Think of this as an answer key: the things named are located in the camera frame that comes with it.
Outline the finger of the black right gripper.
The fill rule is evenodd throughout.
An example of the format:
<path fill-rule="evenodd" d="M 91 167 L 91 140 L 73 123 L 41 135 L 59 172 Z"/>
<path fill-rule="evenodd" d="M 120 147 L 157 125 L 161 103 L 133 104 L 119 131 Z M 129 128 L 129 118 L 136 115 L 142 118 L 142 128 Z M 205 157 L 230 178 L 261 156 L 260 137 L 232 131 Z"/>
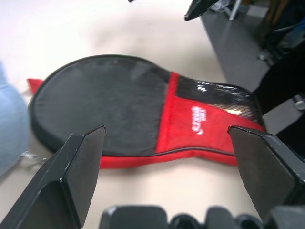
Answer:
<path fill-rule="evenodd" d="M 184 15 L 185 21 L 202 16 L 211 6 L 219 0 L 192 0 L 187 13 Z"/>

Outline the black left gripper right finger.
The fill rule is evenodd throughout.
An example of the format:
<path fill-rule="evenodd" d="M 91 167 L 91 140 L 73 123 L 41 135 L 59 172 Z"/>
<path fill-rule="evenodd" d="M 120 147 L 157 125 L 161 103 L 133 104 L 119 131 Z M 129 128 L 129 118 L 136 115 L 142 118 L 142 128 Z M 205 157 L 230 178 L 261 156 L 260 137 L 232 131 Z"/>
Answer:
<path fill-rule="evenodd" d="M 305 205 L 305 160 L 267 132 L 231 126 L 228 134 L 244 187 L 261 219 L 276 206 Z"/>

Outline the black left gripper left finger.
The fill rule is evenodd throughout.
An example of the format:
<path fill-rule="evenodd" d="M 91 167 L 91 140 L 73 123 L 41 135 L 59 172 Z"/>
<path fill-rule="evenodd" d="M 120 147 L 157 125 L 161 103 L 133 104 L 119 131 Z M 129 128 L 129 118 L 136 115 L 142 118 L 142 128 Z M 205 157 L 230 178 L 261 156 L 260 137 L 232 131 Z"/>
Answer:
<path fill-rule="evenodd" d="M 82 229 L 95 192 L 105 126 L 72 134 L 35 174 L 0 229 Z"/>

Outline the blue grey plush keychain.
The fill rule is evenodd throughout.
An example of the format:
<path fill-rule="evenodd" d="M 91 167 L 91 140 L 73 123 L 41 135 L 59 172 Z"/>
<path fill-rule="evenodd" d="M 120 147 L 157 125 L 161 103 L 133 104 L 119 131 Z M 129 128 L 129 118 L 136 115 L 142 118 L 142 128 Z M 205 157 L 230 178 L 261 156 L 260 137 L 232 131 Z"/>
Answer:
<path fill-rule="evenodd" d="M 22 158 L 40 158 L 28 151 L 30 123 L 27 106 L 18 90 L 7 80 L 0 62 L 0 179 L 14 168 Z"/>

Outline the black red paddle case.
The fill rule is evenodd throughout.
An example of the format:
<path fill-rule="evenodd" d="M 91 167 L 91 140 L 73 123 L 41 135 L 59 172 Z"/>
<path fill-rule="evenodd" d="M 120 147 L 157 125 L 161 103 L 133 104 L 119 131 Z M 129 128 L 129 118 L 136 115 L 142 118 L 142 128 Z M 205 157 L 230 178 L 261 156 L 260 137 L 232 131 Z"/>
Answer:
<path fill-rule="evenodd" d="M 265 129 L 248 90 L 191 79 L 134 56 L 82 58 L 27 84 L 32 131 L 50 151 L 71 134 L 105 125 L 101 168 L 192 157 L 235 166 L 228 128 Z"/>

